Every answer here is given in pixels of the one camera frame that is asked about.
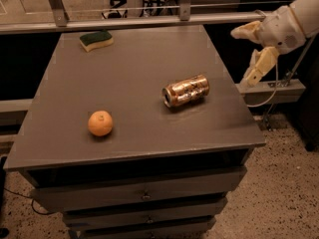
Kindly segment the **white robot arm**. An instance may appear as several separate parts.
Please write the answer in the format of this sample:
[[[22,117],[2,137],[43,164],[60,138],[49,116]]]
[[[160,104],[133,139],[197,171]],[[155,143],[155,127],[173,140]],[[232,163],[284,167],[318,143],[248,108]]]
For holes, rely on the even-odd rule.
[[[234,39],[247,39],[263,47],[254,50],[240,84],[254,87],[274,68],[280,55],[303,46],[307,38],[319,32],[319,0],[295,0],[265,17],[233,29]]]

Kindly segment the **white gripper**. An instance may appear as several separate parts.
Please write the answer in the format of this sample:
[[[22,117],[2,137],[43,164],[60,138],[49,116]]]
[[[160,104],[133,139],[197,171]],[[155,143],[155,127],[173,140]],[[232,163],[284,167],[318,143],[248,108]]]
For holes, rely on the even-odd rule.
[[[288,54],[306,42],[305,35],[288,6],[279,7],[262,22],[253,21],[236,27],[230,35],[234,39],[246,39],[266,47],[261,51],[253,51],[249,67],[240,81],[243,88],[256,86],[277,65],[279,54]]]

